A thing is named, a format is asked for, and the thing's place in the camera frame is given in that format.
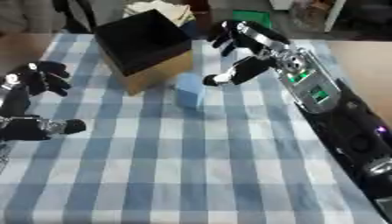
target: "black box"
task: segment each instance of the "black box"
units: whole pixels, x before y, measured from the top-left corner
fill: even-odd
[[[95,38],[130,95],[192,69],[192,41],[157,10],[101,25]]]

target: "robotic hand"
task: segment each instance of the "robotic hand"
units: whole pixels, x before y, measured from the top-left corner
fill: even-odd
[[[0,80],[0,140],[48,140],[55,134],[73,134],[86,129],[81,120],[55,122],[39,115],[26,115],[29,96],[51,91],[67,96],[71,87],[66,66],[52,61],[39,61],[20,66]]]
[[[253,36],[259,33],[263,34],[264,38],[268,40],[267,45],[258,42],[257,39],[252,38],[253,36],[247,35],[244,29]],[[270,67],[275,68],[277,61],[271,57],[265,57],[264,54],[270,51],[269,47],[285,49],[290,45],[287,38],[258,23],[236,20],[227,20],[216,24],[207,40],[213,42],[214,48],[229,42],[221,52],[223,57],[228,56],[235,48],[248,48],[254,54],[254,56],[235,62],[233,67],[225,73],[208,75],[204,79],[204,84],[207,86],[219,86],[229,82],[239,85],[264,73]]]
[[[307,112],[320,114],[337,106],[340,89],[312,52],[296,48],[271,29],[255,22],[228,20],[216,24],[208,40],[215,48],[231,41],[221,53],[224,57],[237,47],[248,48],[254,55],[235,62],[225,73],[206,76],[205,85],[238,85],[273,68],[297,105]]]

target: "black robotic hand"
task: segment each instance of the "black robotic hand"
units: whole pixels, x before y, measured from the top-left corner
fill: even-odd
[[[23,115],[0,118],[0,140],[42,141],[53,135],[70,135],[82,132],[86,124],[81,120],[55,122],[38,115]]]
[[[30,95],[39,95],[51,91],[60,96],[67,96],[71,86],[64,80],[69,78],[64,64],[54,61],[38,61],[17,67],[9,72],[16,74],[28,87]]]
[[[251,38],[244,32],[251,32]],[[278,43],[279,46],[288,46],[290,41],[284,36],[266,28],[256,22],[244,22],[237,20],[226,20],[213,26],[208,41],[213,42],[213,47],[218,48],[230,41],[221,52],[223,57],[228,56],[235,48],[248,48],[255,56],[249,56],[233,64],[225,73],[210,74],[205,77],[203,84],[206,86],[219,86],[232,82],[239,85],[249,81],[258,74],[266,72],[270,67],[277,66],[276,60],[267,56],[264,57],[263,51],[267,53],[271,50],[270,45],[265,45],[257,41],[267,40],[268,43]]]
[[[260,53],[265,45],[243,34],[241,29],[244,25],[258,33],[261,33],[269,39],[282,42],[286,45],[290,44],[290,41],[286,37],[262,26],[261,24],[252,21],[238,20],[225,20],[215,24],[208,35],[207,41],[213,42],[213,48],[218,48],[224,43],[231,41],[221,52],[223,57],[228,56],[235,48],[238,47],[248,48],[253,54]]]
[[[67,95],[71,86],[66,66],[52,61],[39,61],[20,66],[0,80],[0,142],[10,140],[42,141],[55,134],[73,134],[84,131],[81,120],[53,121],[39,115],[26,115],[30,106],[29,95],[52,91]]]

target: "blue cube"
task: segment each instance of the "blue cube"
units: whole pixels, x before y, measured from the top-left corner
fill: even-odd
[[[204,99],[203,78],[197,73],[181,73],[177,76],[176,102],[181,107],[197,109]]]

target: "blue and white tablecloth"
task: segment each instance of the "blue and white tablecloth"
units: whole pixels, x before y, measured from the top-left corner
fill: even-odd
[[[324,41],[297,43],[342,75]],[[246,55],[222,59],[202,41],[193,50],[201,74]],[[0,175],[1,223],[383,223],[272,72],[209,87],[196,111],[165,85],[127,96],[93,36],[59,35],[44,58],[68,66],[73,88],[37,97],[31,112],[88,130],[15,143]]]

